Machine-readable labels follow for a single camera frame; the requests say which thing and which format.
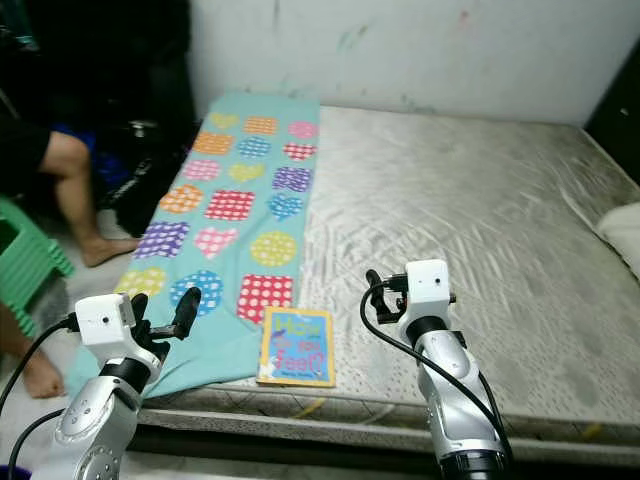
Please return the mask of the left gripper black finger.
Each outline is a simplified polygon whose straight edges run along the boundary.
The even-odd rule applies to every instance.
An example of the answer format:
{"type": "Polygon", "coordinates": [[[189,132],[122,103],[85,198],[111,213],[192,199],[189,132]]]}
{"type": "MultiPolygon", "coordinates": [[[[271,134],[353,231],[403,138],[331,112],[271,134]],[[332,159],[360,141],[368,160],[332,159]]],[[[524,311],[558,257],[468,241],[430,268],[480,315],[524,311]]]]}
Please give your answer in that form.
{"type": "Polygon", "coordinates": [[[178,305],[175,307],[175,338],[184,340],[188,337],[189,330],[198,315],[201,294],[200,288],[189,287],[179,298],[178,305]]]}

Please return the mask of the yellow blue children's book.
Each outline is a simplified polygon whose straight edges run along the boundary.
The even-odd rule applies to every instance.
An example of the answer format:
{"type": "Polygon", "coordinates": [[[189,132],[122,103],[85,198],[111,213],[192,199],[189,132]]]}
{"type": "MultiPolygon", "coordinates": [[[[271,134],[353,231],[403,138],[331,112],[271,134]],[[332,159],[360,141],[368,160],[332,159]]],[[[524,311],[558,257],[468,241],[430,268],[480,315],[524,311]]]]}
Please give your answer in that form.
{"type": "Polygon", "coordinates": [[[271,387],[333,388],[332,315],[308,308],[265,308],[259,371],[255,381],[271,387]]]}

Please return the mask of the beige pillow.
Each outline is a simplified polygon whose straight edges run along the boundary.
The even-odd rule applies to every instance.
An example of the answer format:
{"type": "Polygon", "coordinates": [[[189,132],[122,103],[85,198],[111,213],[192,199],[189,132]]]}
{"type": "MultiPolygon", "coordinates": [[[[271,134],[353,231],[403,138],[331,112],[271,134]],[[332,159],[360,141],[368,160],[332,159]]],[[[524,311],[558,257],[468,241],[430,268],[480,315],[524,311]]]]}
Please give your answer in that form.
{"type": "Polygon", "coordinates": [[[596,229],[640,282],[640,202],[614,207],[599,220],[596,229]]]}

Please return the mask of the teal blanket with coloured shapes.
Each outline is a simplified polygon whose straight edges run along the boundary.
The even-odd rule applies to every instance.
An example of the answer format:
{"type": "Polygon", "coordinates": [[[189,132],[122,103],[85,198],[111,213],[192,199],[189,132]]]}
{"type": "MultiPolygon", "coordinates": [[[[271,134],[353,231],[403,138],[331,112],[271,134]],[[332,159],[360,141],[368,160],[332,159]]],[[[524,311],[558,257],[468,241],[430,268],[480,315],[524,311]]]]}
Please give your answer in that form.
{"type": "Polygon", "coordinates": [[[145,317],[173,320],[200,289],[188,338],[175,340],[154,398],[259,370],[266,308],[291,307],[319,161],[320,106],[260,93],[211,105],[179,173],[160,198],[115,292],[145,294],[145,317]]]}

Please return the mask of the grey quilted mattress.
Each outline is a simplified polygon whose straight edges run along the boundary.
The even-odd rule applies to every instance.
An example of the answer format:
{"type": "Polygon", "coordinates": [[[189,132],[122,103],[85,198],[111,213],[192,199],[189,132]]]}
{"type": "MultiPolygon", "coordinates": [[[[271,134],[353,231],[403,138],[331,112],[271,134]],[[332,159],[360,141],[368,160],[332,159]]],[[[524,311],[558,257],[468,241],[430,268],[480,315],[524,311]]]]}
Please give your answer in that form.
{"type": "Polygon", "coordinates": [[[209,385],[146,424],[425,451],[415,366],[356,303],[367,270],[444,259],[517,452],[640,456],[640,282],[594,230],[640,186],[580,129],[324,108],[311,200],[300,306],[333,316],[335,387],[209,385]]]}

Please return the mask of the black backpack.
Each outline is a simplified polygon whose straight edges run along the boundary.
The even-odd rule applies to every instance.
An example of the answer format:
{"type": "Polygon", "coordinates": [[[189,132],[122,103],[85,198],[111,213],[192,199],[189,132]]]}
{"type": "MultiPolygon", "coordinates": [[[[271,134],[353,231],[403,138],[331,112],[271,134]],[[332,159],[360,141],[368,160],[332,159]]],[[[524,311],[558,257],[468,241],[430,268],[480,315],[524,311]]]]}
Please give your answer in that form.
{"type": "Polygon", "coordinates": [[[133,120],[105,134],[105,152],[119,164],[124,177],[102,197],[116,224],[141,237],[154,218],[160,198],[169,191],[186,160],[187,136],[155,122],[133,120]]]}

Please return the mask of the green plastic stool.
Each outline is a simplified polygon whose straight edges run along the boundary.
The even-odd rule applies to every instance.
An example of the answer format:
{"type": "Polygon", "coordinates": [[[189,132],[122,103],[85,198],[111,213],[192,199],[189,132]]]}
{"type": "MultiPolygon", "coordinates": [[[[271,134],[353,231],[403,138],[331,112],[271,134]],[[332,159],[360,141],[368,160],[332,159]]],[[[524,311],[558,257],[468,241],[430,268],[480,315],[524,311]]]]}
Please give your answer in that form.
{"type": "Polygon", "coordinates": [[[19,329],[35,334],[28,307],[51,275],[69,276],[73,266],[58,242],[46,236],[8,197],[0,198],[0,298],[13,311],[19,329]]]}

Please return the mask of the person in black shorts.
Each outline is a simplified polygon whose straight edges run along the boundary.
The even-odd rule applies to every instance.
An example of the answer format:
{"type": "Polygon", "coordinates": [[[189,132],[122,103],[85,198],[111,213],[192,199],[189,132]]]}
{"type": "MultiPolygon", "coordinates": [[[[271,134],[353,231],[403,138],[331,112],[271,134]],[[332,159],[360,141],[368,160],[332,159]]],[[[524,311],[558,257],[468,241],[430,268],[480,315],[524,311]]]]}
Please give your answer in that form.
{"type": "Polygon", "coordinates": [[[0,113],[0,193],[17,197],[51,184],[52,197],[81,251],[83,264],[96,268],[129,253],[140,242],[109,239],[99,229],[93,206],[90,150],[67,133],[50,131],[0,113]]]}

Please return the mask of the blue fabric bag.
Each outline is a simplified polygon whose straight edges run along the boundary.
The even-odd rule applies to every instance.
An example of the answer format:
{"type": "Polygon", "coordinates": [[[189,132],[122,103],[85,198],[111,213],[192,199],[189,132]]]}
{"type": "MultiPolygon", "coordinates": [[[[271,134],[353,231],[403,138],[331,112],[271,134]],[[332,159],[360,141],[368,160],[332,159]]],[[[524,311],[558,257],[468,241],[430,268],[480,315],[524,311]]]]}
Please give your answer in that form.
{"type": "Polygon", "coordinates": [[[76,128],[67,123],[55,123],[54,131],[76,137],[90,151],[90,164],[93,174],[104,184],[106,191],[113,192],[124,186],[131,170],[125,166],[120,157],[111,152],[106,145],[106,137],[91,129],[76,128]]]}

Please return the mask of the dark bed base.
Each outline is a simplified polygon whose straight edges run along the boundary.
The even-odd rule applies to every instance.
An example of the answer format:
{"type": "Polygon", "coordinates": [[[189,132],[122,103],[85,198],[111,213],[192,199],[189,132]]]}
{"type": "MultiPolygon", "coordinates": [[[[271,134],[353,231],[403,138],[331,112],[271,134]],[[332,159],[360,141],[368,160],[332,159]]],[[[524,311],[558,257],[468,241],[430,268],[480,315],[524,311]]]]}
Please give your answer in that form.
{"type": "MultiPolygon", "coordinates": [[[[640,474],[640,449],[562,442],[529,442],[516,439],[515,471],[529,477],[548,472],[572,474],[640,474]]],[[[339,468],[438,474],[433,454],[426,451],[342,445],[310,440],[291,440],[215,431],[183,431],[146,428],[134,436],[131,451],[178,454],[210,460],[238,460],[339,468]]]]}

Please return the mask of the black tufted headboard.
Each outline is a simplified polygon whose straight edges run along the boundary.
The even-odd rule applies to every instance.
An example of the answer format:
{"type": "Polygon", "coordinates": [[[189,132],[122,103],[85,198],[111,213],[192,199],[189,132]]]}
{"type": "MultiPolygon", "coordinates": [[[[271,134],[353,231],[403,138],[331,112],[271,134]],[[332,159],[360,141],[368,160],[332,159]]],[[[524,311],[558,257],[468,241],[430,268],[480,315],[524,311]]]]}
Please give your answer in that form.
{"type": "Polygon", "coordinates": [[[640,63],[627,64],[585,131],[621,166],[640,168],[640,63]]]}

